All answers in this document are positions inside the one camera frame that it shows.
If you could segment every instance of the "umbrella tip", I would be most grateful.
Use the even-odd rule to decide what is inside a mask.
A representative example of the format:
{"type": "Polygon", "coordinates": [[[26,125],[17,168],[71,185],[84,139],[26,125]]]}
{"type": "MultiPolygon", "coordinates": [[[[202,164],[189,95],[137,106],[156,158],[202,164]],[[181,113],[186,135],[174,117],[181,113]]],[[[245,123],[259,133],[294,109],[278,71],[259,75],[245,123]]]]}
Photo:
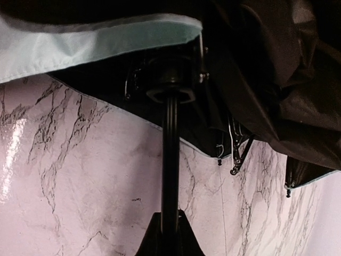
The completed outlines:
{"type": "Polygon", "coordinates": [[[287,198],[290,198],[290,197],[291,197],[291,190],[287,189],[287,198]]]}

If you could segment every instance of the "folded umbrella canopy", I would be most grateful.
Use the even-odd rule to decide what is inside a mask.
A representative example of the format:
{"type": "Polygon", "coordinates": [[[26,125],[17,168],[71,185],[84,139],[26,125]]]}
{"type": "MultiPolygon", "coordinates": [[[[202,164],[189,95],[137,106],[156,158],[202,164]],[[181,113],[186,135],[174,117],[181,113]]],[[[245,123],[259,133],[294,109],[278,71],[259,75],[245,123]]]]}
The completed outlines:
{"type": "Polygon", "coordinates": [[[161,126],[163,109],[148,97],[127,97],[136,91],[129,85],[151,56],[198,51],[203,28],[205,56],[193,57],[204,61],[203,79],[193,88],[196,100],[181,107],[181,138],[220,160],[236,155],[245,139],[265,141],[288,156],[288,189],[340,170],[341,2],[183,2],[0,1],[10,35],[1,41],[9,57],[0,82],[54,71],[69,86],[161,126]],[[16,35],[27,40],[13,44],[16,35]],[[161,46],[170,48],[155,50],[161,46]]]}

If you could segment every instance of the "umbrella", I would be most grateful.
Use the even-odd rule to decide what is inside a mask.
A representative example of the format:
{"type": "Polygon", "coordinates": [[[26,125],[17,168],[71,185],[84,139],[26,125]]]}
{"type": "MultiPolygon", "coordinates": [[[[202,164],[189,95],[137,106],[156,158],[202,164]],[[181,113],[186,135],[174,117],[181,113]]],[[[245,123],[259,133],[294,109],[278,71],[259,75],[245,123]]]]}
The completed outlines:
{"type": "MultiPolygon", "coordinates": [[[[338,10],[335,3],[321,7],[315,1],[211,1],[172,5],[175,7],[151,2],[148,7],[138,6],[136,13],[128,5],[119,9],[91,3],[82,9],[68,5],[60,12],[66,4],[54,1],[51,5],[35,3],[36,12],[26,12],[25,4],[12,1],[2,4],[2,11],[30,22],[68,26],[164,10],[201,20],[202,35],[194,39],[193,33],[182,42],[158,46],[190,41],[187,44],[135,47],[110,54],[121,54],[118,57],[50,73],[158,126],[164,119],[164,152],[169,152],[164,154],[164,163],[169,164],[164,165],[163,208],[169,210],[163,209],[161,220],[158,215],[152,218],[151,232],[147,231],[143,244],[152,236],[169,252],[178,248],[171,246],[179,243],[178,236],[172,235],[178,234],[177,227],[188,230],[185,238],[193,237],[183,212],[180,219],[177,214],[179,135],[216,157],[218,164],[232,153],[232,174],[240,170],[254,139],[269,143],[288,155],[289,191],[340,169],[340,54],[338,38],[326,29],[338,22],[336,15],[326,15],[332,5],[338,10]],[[121,86],[108,86],[113,79],[121,86]],[[104,86],[91,87],[95,80],[104,86]],[[163,109],[156,107],[160,102],[167,107],[164,118],[163,109]],[[181,107],[178,127],[179,103],[187,104],[181,107]],[[239,156],[239,147],[246,140],[239,156]],[[155,223],[161,223],[160,240],[155,223]]],[[[183,244],[197,247],[194,239],[183,244]]]]}

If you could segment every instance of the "black stand base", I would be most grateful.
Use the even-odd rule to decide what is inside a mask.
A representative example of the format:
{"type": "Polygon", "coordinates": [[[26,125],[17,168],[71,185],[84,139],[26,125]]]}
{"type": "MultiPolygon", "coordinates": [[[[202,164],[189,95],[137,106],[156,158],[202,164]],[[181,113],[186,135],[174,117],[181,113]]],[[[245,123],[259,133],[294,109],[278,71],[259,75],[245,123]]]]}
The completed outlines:
{"type": "Polygon", "coordinates": [[[167,246],[162,245],[161,213],[154,213],[136,256],[205,256],[182,210],[179,210],[177,241],[173,251],[164,250],[167,246]]]}

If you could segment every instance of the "marble pattern surface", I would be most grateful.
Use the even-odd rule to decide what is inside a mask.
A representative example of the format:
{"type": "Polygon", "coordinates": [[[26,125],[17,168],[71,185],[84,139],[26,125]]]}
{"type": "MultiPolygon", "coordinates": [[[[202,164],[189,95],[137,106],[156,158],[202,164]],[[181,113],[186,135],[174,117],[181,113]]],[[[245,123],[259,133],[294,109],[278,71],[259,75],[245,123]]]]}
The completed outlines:
{"type": "MultiPolygon", "coordinates": [[[[131,256],[160,211],[161,132],[38,75],[0,85],[0,255],[131,256]]],[[[286,156],[241,172],[181,145],[180,207],[205,255],[304,255],[323,179],[285,197],[286,156]]]]}

